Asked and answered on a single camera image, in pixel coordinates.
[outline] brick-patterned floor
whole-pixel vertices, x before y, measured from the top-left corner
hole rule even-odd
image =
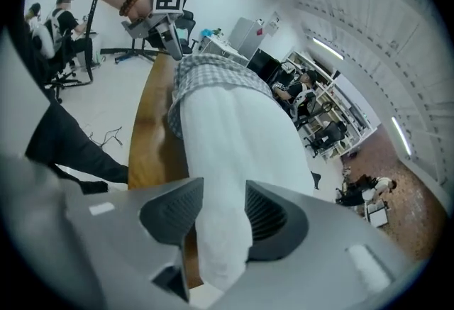
[[[389,177],[397,188],[381,197],[388,202],[389,223],[381,227],[414,260],[430,257],[447,216],[443,207],[426,186],[402,164],[380,126],[362,145],[358,156],[344,160],[350,166],[350,178],[362,174]]]

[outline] wooden tabletop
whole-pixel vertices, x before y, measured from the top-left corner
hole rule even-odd
[[[131,138],[128,189],[153,187],[189,176],[183,141],[167,124],[176,65],[169,55],[159,54],[148,75]],[[203,282],[194,227],[186,237],[184,256],[188,287],[199,286]]]

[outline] fluorescent light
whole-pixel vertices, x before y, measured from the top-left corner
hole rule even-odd
[[[336,52],[335,50],[333,50],[333,49],[331,49],[330,47],[328,47],[327,44],[323,44],[320,40],[317,40],[317,39],[315,39],[315,38],[312,38],[312,40],[313,40],[315,43],[317,43],[317,44],[323,46],[323,47],[324,47],[325,49],[327,49],[329,52],[333,53],[333,54],[334,54],[336,57],[338,57],[340,60],[343,60],[343,56],[342,56],[341,54],[339,54],[338,52]]]
[[[409,156],[411,155],[411,150],[410,150],[410,145],[409,143],[406,141],[406,138],[404,136],[404,133],[402,132],[402,129],[400,128],[399,126],[399,123],[397,122],[396,118],[395,117],[392,117],[392,123],[396,126],[396,129],[397,129],[397,132],[399,132],[399,135],[400,135],[400,138],[402,140],[402,142],[404,143],[405,145],[405,150],[406,150],[406,153],[409,154]]]

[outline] gray checkered cloth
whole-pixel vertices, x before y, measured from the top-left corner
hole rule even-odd
[[[168,120],[173,133],[183,138],[179,117],[179,103],[184,96],[198,88],[217,84],[247,87],[272,99],[271,89],[252,70],[215,54],[199,54],[185,57],[175,69],[174,97]]]

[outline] cable on floor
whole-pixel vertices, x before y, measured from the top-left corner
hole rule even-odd
[[[116,135],[118,134],[118,132],[121,130],[123,126],[120,126],[119,128],[115,129],[115,130],[111,130],[111,131],[107,131],[106,134],[104,135],[104,141],[102,143],[98,143],[96,142],[95,140],[93,140],[93,132],[90,133],[90,135],[88,136],[88,138],[93,142],[93,143],[96,143],[100,148],[101,150],[104,150],[103,147],[105,144],[107,144],[112,138],[114,138],[116,140],[116,142],[120,145],[120,146],[123,146],[123,143],[116,137]],[[110,136],[109,138],[107,138],[107,135],[110,134],[110,133],[114,133],[112,136]]]

